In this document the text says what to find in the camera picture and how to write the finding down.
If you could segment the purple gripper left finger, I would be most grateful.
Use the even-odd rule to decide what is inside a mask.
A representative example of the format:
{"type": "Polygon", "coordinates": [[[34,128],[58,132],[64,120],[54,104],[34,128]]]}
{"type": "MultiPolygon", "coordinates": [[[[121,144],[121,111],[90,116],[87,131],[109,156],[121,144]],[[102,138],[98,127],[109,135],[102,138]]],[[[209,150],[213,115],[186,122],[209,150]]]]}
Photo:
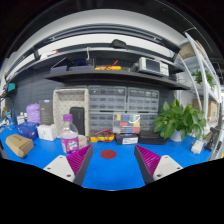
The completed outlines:
{"type": "Polygon", "coordinates": [[[93,146],[88,145],[68,156],[59,155],[44,170],[81,186],[92,155],[93,146]]]}

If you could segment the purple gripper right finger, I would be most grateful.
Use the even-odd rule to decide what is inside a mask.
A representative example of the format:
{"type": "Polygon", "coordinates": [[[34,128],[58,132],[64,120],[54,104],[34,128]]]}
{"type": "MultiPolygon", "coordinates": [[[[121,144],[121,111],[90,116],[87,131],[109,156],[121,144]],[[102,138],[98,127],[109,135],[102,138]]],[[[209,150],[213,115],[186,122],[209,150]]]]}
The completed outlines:
{"type": "Polygon", "coordinates": [[[146,185],[182,169],[170,156],[159,156],[140,145],[135,146],[134,155],[146,185]]]}

